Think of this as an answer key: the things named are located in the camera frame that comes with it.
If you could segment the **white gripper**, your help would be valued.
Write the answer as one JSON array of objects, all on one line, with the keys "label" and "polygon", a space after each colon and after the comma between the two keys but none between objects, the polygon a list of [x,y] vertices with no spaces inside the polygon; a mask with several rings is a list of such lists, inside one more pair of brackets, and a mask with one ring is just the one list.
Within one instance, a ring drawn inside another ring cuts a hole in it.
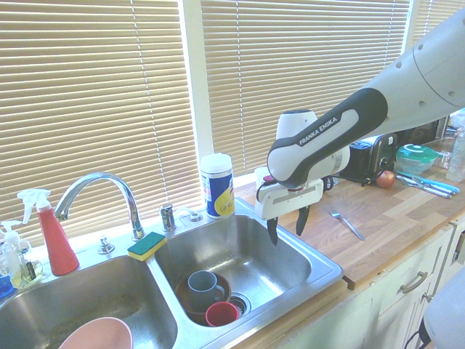
[{"label": "white gripper", "polygon": [[309,217],[310,205],[319,202],[323,196],[323,181],[313,180],[297,189],[290,189],[281,184],[266,185],[257,193],[255,213],[259,218],[267,220],[270,240],[276,246],[278,217],[299,210],[296,234],[301,236]]}]

